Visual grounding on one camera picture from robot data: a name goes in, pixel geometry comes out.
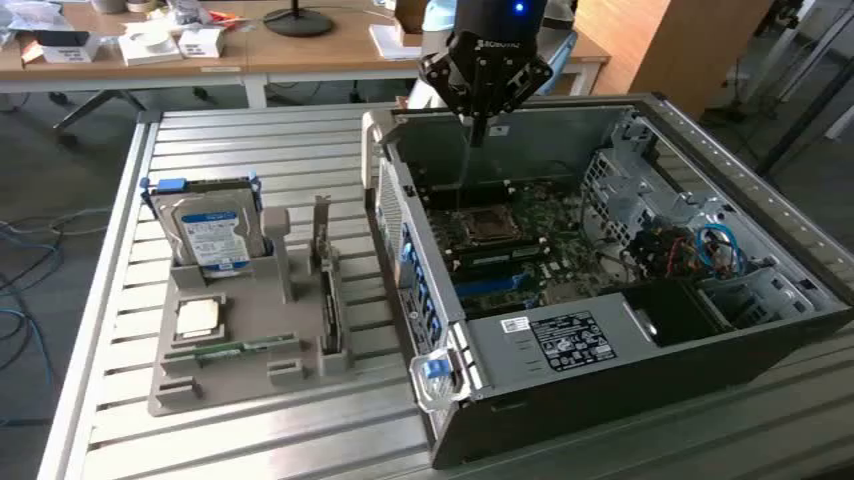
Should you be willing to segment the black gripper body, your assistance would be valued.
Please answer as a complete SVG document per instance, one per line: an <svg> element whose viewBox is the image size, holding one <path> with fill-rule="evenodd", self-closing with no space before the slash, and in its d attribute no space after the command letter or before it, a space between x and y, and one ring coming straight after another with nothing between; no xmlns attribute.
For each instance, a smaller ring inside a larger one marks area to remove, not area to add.
<svg viewBox="0 0 854 480"><path fill-rule="evenodd" d="M473 87L475 110L477 58L503 51L511 56L539 55L536 36L543 14L541 1L495 0L456 3L448 50L464 79Z"/></svg>

